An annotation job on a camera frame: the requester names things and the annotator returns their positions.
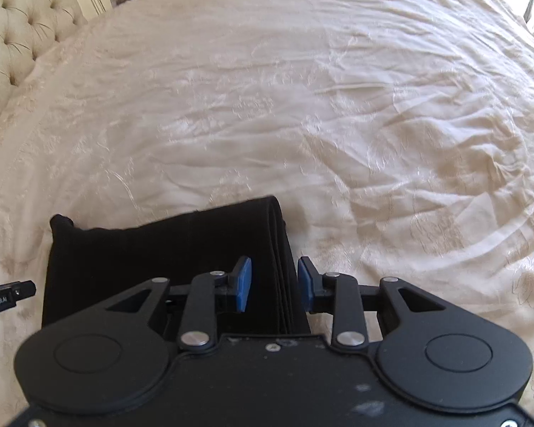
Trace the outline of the black pants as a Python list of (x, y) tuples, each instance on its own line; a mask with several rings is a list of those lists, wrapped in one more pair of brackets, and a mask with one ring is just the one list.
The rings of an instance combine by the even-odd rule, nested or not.
[(203, 273), (229, 272), (240, 257), (248, 257), (252, 283), (246, 309), (219, 319), (220, 332), (310, 332), (286, 222), (273, 196), (124, 230), (82, 230), (62, 215), (54, 216), (50, 227), (44, 326), (156, 276), (184, 285)]

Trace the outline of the cream embroidered bedspread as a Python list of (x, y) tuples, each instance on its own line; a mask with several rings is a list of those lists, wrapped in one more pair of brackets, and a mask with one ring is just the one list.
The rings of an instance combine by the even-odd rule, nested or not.
[[(54, 214), (273, 195), (296, 254), (397, 275), (534, 355), (534, 36), (503, 0), (136, 0), (45, 47), (0, 0), (0, 283)], [(534, 375), (523, 398), (534, 414)]]

